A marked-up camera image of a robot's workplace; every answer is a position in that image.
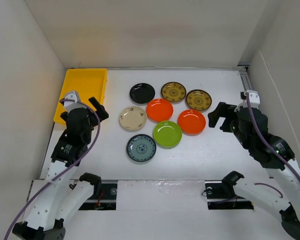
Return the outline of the cream floral plate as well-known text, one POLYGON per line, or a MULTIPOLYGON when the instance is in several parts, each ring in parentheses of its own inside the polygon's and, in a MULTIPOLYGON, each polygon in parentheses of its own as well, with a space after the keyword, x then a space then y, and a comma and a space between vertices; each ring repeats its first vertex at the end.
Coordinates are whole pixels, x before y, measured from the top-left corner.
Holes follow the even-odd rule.
POLYGON ((120 125, 128 131, 138 131, 145 126, 147 113, 139 106, 128 106, 119 114, 120 125))

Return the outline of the blue white patterned plate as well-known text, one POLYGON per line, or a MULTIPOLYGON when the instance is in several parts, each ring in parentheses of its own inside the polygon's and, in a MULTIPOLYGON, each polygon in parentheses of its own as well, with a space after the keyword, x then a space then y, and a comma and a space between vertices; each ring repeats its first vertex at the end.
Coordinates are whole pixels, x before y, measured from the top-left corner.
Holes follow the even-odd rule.
POLYGON ((126 145, 128 157, 137 163, 150 161, 156 154, 155 140, 147 134, 137 134, 129 139, 126 145))

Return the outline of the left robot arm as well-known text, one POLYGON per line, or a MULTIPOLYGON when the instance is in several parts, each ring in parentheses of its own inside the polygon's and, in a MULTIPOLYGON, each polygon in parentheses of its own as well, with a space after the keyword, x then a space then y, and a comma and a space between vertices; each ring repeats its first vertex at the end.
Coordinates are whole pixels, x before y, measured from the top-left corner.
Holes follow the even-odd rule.
POLYGON ((89 107, 76 91, 68 92, 59 102, 65 108, 60 116, 66 129, 52 152, 45 185, 22 208, 25 212, 33 204, 25 220, 14 220, 8 230, 21 240, 64 239, 74 214, 88 198, 97 198, 102 191, 101 178, 92 173, 81 175, 73 189, 70 180, 98 139, 92 131, 109 115, 95 97, 89 98, 89 107))

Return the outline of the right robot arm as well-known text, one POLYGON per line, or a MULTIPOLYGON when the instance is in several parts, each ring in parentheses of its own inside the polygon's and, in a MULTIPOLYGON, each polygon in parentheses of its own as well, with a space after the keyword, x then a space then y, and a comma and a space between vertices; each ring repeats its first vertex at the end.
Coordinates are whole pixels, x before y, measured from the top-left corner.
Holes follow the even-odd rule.
POLYGON ((220 102, 208 114, 209 127, 214 128, 219 118, 224 118, 220 129, 235 135, 277 182, 283 197, 266 191, 237 171, 231 171, 217 183, 207 183, 206 197, 213 205, 223 207, 235 199, 245 199, 271 214, 290 237, 300 240, 300 169, 294 152, 283 138, 268 132, 268 118, 258 108, 236 110, 235 105, 220 102))

